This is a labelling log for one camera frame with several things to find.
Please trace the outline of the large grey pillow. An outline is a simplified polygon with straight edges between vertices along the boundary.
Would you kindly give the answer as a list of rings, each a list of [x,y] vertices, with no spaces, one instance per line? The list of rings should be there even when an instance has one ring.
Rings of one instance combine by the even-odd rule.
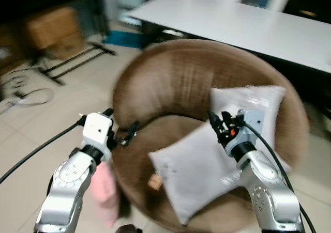
[[[189,224],[216,198],[247,187],[240,178],[238,162],[217,142],[208,122],[182,140],[149,153],[149,159],[182,225]]]

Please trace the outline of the brown cardboard box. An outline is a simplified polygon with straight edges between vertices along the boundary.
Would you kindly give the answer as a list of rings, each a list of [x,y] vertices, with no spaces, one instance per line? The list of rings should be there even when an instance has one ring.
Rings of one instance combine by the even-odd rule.
[[[78,14],[71,7],[35,15],[27,21],[26,28],[35,48],[57,60],[68,60],[85,49]]]

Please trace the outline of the blue mat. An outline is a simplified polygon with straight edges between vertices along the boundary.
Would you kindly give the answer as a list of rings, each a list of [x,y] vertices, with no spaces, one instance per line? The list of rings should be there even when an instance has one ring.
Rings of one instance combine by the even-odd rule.
[[[146,46],[142,33],[119,32],[118,30],[109,32],[103,42],[134,49],[143,49]]]

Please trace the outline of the dark robot foot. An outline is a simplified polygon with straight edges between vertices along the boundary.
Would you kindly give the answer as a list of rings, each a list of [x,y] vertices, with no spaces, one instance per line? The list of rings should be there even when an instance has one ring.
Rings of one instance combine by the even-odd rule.
[[[143,233],[143,230],[134,224],[125,224],[119,226],[114,233]]]

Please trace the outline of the pink pillow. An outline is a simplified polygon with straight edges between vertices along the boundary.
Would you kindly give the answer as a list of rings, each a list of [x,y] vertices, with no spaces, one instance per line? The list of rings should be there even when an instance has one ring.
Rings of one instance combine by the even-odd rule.
[[[108,162],[96,167],[87,192],[92,194],[98,217],[112,228],[119,216],[119,192]]]

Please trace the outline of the white table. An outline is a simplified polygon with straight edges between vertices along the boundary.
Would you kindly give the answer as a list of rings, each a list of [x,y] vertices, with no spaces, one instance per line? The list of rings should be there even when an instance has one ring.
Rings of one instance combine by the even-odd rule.
[[[331,25],[229,0],[149,0],[131,18],[331,71]]]

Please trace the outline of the round brown sofa chair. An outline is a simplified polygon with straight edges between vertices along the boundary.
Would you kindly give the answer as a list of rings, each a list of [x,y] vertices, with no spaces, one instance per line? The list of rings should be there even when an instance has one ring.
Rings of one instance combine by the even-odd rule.
[[[121,193],[145,217],[175,233],[237,233],[255,223],[248,193],[237,188],[213,200],[186,226],[180,224],[164,190],[148,185],[155,169],[147,155],[206,122],[213,87],[269,85],[284,88],[272,147],[286,164],[296,165],[308,150],[307,113],[289,80],[266,61],[222,42],[197,39],[161,42],[137,56],[113,92],[118,131],[140,124],[132,143],[113,152]]]

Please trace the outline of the small grey pillow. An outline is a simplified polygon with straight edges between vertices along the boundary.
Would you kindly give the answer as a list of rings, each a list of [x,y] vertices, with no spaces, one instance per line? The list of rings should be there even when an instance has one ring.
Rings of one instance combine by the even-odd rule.
[[[274,144],[275,119],[285,89],[280,86],[245,86],[210,89],[210,107],[215,113],[227,111],[235,116],[240,110],[257,110],[264,114],[262,136]]]

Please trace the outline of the brown pillow tag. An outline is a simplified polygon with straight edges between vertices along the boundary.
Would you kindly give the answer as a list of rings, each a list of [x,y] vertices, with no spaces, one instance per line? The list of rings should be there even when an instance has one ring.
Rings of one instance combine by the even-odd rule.
[[[162,186],[162,179],[158,176],[158,174],[152,174],[147,181],[147,185],[152,188],[152,190],[158,191]]]

